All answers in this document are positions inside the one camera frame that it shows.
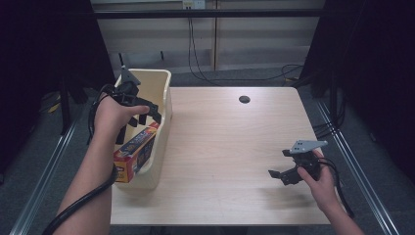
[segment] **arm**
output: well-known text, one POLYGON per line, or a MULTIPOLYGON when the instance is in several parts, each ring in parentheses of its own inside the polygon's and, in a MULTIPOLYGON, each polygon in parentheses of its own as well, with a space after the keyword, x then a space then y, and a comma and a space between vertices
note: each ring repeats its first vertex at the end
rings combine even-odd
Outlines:
MULTIPOLYGON (((323 155, 319 152, 314 150, 313 153, 318 158, 323 158, 323 155)), ((318 181, 315 181, 302 167, 298 168, 298 173, 310 187, 318 208, 326 214, 337 234, 364 234, 340 205, 336 197, 332 173, 326 165, 321 166, 318 181)))
MULTIPOLYGON (((95 133, 79 170, 58 213, 106 181, 113 170, 116 137, 134 115, 145 114, 146 106, 124 107, 111 97, 102 100, 95 116, 95 133)), ((108 234, 111 219, 111 188, 69 217, 55 234, 108 234)))

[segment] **hand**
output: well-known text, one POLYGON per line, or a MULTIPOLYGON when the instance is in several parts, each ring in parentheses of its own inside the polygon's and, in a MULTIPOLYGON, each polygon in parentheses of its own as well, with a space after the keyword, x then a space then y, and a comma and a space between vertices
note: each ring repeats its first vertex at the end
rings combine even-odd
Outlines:
MULTIPOLYGON (((313 153, 320 159, 324 158, 323 155, 316 150, 313 150, 313 153)), ((315 181, 303 167, 298 168, 298 173, 310 187, 311 195, 317 202, 318 208, 321 211, 326 212, 333 207, 339 206, 340 203, 336 197, 334 180, 329 167, 326 165, 321 165, 320 167, 321 172, 318 181, 315 181)))
POLYGON ((135 115, 149 112, 148 106, 124 107, 113 98, 104 98, 98 106, 95 115, 95 134, 117 136, 123 126, 135 115))

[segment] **round hole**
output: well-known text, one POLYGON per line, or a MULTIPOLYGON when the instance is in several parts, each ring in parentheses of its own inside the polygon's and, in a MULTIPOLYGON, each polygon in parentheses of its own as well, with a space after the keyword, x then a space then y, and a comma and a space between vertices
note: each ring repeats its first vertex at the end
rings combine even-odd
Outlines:
POLYGON ((249 102, 250 102, 250 100, 251 100, 251 98, 250 98, 250 97, 248 97, 248 96, 241 96, 241 97, 239 97, 239 101, 240 101, 241 103, 243 103, 243 104, 247 104, 247 103, 249 103, 249 102))

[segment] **cardboard box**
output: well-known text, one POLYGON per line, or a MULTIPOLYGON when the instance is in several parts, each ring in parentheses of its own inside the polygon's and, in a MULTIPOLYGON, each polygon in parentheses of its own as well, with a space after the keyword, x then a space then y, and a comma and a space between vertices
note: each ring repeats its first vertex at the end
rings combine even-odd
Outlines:
POLYGON ((159 125, 153 122, 114 152, 116 182, 128 183, 152 155, 159 125))

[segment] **table top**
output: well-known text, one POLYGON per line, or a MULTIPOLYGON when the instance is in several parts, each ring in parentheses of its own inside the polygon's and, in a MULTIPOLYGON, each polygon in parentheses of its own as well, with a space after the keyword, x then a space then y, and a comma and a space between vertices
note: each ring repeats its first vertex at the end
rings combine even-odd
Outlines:
POLYGON ((171 87, 173 115, 154 190, 113 187, 112 224, 328 224, 282 150, 315 140, 300 96, 288 87, 171 87), (243 104, 240 96, 251 101, 243 104))

